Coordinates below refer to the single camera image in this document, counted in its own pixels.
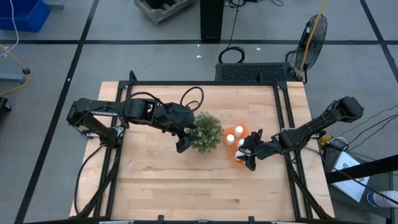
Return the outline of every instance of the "orange container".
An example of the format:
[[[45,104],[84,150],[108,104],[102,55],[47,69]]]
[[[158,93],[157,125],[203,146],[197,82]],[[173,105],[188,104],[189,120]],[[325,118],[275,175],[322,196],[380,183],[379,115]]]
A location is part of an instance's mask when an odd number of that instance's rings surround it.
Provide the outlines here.
[[[227,144],[227,142],[226,142],[226,137],[229,134],[234,135],[235,128],[237,126],[242,126],[243,127],[243,133],[239,137],[235,137],[234,143],[229,146]],[[244,163],[245,163],[245,161],[242,161],[242,160],[238,160],[237,161],[235,159],[235,153],[236,153],[236,151],[238,151],[239,140],[244,139],[244,138],[248,137],[249,135],[250,135],[250,132],[249,132],[248,128],[246,127],[246,125],[244,125],[244,124],[237,124],[235,126],[232,126],[232,127],[227,128],[227,129],[224,129],[223,143],[224,143],[225,147],[227,148],[227,150],[229,152],[229,155],[231,156],[231,160],[237,165],[244,166]]]

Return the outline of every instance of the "potted plant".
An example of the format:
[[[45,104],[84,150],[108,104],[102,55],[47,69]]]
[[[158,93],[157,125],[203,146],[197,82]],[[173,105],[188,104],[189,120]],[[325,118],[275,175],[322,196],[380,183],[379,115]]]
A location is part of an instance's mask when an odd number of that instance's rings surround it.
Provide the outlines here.
[[[223,136],[223,126],[220,119],[209,112],[201,112],[195,116],[195,125],[197,128],[191,129],[190,132],[198,140],[192,141],[191,147],[202,154],[216,149]]]

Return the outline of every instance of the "wooden tabletop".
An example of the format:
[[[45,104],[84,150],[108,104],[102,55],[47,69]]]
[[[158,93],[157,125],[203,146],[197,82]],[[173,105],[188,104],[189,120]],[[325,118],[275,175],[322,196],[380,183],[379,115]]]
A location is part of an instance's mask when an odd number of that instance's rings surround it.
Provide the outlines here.
[[[114,101],[117,82],[104,82],[99,100]],[[205,100],[198,111],[209,111],[222,121],[225,128],[244,123],[250,131],[264,130],[263,141],[278,133],[279,123],[271,86],[201,86]],[[179,102],[190,86],[133,86],[135,91],[148,91],[163,102]],[[310,121],[311,116],[302,83],[288,83],[290,103],[296,126]],[[280,91],[284,118],[283,93]],[[185,101],[200,99],[192,91]],[[105,125],[111,119],[98,117]],[[113,220],[219,220],[256,221],[294,220],[292,199],[284,158],[274,155],[257,160],[256,171],[237,166],[220,143],[211,154],[188,149],[176,152],[177,137],[163,134],[148,126],[130,125],[125,133],[116,193]],[[99,146],[98,139],[88,141],[85,158]],[[311,140],[309,147],[317,148]],[[103,149],[93,157],[81,174],[78,207],[82,209],[98,188],[103,165]],[[302,160],[309,191],[325,211],[333,216],[322,161],[314,152],[303,150]],[[305,217],[298,190],[300,212]],[[101,214],[104,214],[105,193]]]

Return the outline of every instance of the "black fan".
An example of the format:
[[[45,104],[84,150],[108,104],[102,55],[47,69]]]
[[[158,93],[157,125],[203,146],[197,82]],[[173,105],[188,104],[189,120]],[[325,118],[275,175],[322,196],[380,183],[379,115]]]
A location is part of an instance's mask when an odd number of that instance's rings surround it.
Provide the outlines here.
[[[307,70],[312,67],[315,61],[317,61],[319,53],[321,52],[323,41],[325,40],[326,36],[326,30],[328,28],[328,21],[326,17],[322,14],[320,14],[317,26],[314,27],[317,16],[318,15],[311,17],[311,19],[307,22],[303,34],[301,36],[300,42],[298,43],[298,47],[293,51],[287,52],[285,57],[285,62],[287,62],[289,55],[291,55],[290,62],[294,63],[294,66],[289,68],[289,72],[295,77],[297,81],[303,80],[300,74],[301,72],[304,72],[305,75],[304,83],[307,83],[308,81]],[[308,46],[307,56],[305,58],[304,65],[301,70],[301,66],[304,60],[305,48],[307,46],[308,41],[310,41],[310,44]]]

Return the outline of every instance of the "floor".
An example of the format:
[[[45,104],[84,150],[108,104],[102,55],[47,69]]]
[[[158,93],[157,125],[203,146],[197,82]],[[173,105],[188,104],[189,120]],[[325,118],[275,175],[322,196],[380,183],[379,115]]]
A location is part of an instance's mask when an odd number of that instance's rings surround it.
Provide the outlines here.
[[[304,24],[322,3],[283,1],[282,7],[271,0],[249,2],[239,10],[234,40],[244,48],[245,62],[282,62],[285,53],[296,48],[291,40],[299,40]],[[0,223],[16,219],[37,158],[47,151],[24,221],[68,217],[86,144],[65,121],[73,100],[97,98],[101,82],[125,80],[130,70],[139,80],[214,80],[218,54],[226,47],[200,42],[197,3],[155,25],[133,0],[61,2],[64,10],[52,9],[40,32],[21,32],[21,42],[14,49],[32,74],[25,88],[7,96],[12,112],[0,121]],[[363,120],[397,104],[397,7],[395,0],[327,1],[323,13],[328,19],[327,41],[305,85],[313,116],[346,95],[364,105]],[[234,9],[224,10],[223,43],[231,35],[234,14]],[[0,30],[0,43],[12,45],[14,39],[14,32]],[[239,55],[228,53],[224,62],[238,59]],[[20,70],[10,57],[0,58],[0,71]],[[0,92],[17,85],[2,82]],[[327,131],[339,135],[350,127],[336,124]],[[353,139],[364,128],[344,137]],[[398,125],[392,121],[355,152],[375,159],[394,155],[395,133]],[[384,222],[342,203],[333,204],[342,220]]]

